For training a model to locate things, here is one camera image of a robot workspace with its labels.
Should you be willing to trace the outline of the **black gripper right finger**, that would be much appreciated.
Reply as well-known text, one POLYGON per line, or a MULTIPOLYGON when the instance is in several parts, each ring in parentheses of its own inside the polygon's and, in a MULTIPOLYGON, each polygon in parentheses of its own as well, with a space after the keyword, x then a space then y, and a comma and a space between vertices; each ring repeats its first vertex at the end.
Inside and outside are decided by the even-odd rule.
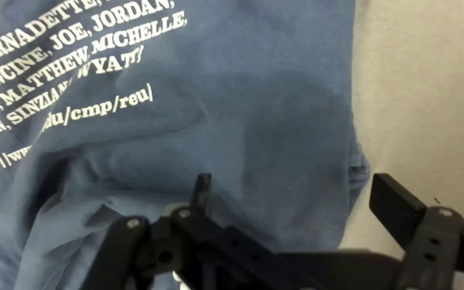
POLYGON ((401 248, 413 242, 427 211, 426 203, 385 172, 377 172, 372 179, 369 208, 401 248))

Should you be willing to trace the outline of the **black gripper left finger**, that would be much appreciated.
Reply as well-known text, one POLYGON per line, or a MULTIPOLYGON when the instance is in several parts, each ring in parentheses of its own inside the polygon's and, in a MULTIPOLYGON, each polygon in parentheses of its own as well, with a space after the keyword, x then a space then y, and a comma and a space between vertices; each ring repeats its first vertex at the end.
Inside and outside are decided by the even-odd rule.
POLYGON ((190 198, 190 209, 194 213, 208 216, 211 213, 211 174, 203 172, 197 176, 194 193, 190 198))

